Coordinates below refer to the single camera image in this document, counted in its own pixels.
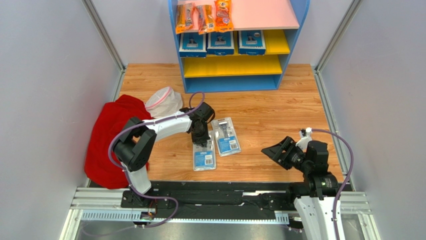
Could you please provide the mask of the blue razor box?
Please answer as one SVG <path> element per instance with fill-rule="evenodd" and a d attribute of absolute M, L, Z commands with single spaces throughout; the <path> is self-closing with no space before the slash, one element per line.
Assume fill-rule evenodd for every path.
<path fill-rule="evenodd" d="M 240 55 L 263 56 L 266 54 L 266 42 L 262 30 L 240 30 L 237 36 Z"/>

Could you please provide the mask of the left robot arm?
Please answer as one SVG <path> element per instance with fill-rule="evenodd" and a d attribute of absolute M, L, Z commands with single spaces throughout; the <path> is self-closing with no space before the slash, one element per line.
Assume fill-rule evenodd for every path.
<path fill-rule="evenodd" d="M 209 136 L 208 123 L 215 118 L 214 109 L 206 102 L 196 107 L 184 107 L 165 117 L 141 120 L 130 118 L 107 149 L 109 160 L 121 169 L 137 205 L 147 207 L 157 197 L 147 195 L 152 183 L 148 177 L 147 163 L 157 141 L 170 136 L 188 133 L 194 145 L 206 147 Z"/>

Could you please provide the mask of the white blue Harry's box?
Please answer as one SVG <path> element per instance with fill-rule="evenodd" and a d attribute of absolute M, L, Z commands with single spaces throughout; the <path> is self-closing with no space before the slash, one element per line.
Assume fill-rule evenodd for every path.
<path fill-rule="evenodd" d="M 232 31 L 208 33 L 206 51 L 208 55 L 233 55 L 235 53 L 234 33 Z"/>
<path fill-rule="evenodd" d="M 197 32 L 181 33 L 178 53 L 181 58 L 206 58 L 207 39 L 205 34 Z"/>

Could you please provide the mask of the orange BIC razor bag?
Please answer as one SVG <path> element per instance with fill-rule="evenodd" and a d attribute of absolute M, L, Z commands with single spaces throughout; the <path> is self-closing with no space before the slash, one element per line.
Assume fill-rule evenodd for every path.
<path fill-rule="evenodd" d="M 219 33 L 230 32 L 234 30 L 232 22 L 232 1 L 231 0 L 215 0 L 215 31 Z"/>

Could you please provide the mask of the clear blister razor pack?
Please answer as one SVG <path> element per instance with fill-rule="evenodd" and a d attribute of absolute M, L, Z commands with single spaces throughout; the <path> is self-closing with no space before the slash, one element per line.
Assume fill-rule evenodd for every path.
<path fill-rule="evenodd" d="M 196 172 L 215 170 L 217 168 L 216 148 L 213 131 L 210 130 L 208 135 L 210 139 L 207 141 L 206 146 L 201 146 L 198 144 L 192 145 L 193 170 Z"/>
<path fill-rule="evenodd" d="M 215 119 L 211 122 L 211 125 L 220 157 L 242 152 L 233 121 L 230 117 Z"/>

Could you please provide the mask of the narrow orange razor pack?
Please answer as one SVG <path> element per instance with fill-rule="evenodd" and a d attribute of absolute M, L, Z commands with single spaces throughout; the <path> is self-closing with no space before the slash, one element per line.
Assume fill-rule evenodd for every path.
<path fill-rule="evenodd" d="M 208 4 L 196 5 L 195 9 L 198 14 L 198 34 L 204 35 L 214 32 L 216 26 L 213 18 L 213 6 Z"/>

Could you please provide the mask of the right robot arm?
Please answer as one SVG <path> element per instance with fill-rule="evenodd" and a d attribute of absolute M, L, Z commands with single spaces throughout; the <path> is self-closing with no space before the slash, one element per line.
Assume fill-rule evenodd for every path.
<path fill-rule="evenodd" d="M 309 136 L 295 141 L 287 136 L 261 152 L 286 170 L 300 171 L 302 182 L 289 184 L 286 193 L 301 218 L 309 240 L 345 239 L 339 183 L 328 170 L 329 151 L 325 142 Z"/>

